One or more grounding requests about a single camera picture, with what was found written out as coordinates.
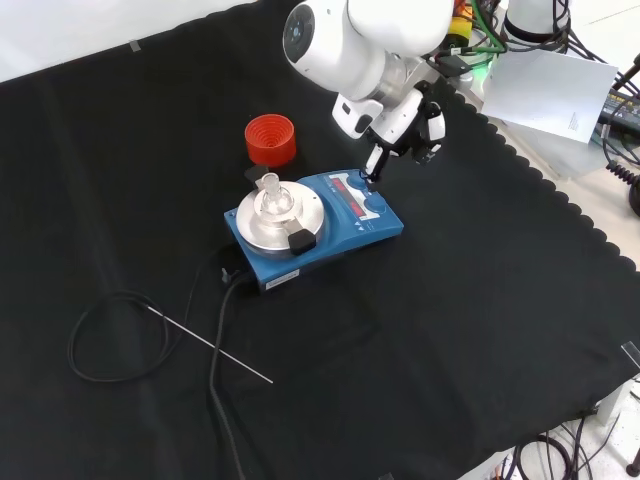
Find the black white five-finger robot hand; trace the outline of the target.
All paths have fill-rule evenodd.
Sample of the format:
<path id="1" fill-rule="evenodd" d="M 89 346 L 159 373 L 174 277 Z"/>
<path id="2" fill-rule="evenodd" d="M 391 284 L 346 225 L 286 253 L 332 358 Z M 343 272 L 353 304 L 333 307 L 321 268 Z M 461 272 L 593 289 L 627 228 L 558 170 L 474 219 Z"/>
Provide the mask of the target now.
<path id="1" fill-rule="evenodd" d="M 409 153 L 426 165 L 441 149 L 446 123 L 440 105 L 429 98 L 432 84 L 418 82 L 393 110 L 383 111 L 370 126 L 373 150 L 360 176 L 369 184 L 379 181 L 391 156 Z"/>

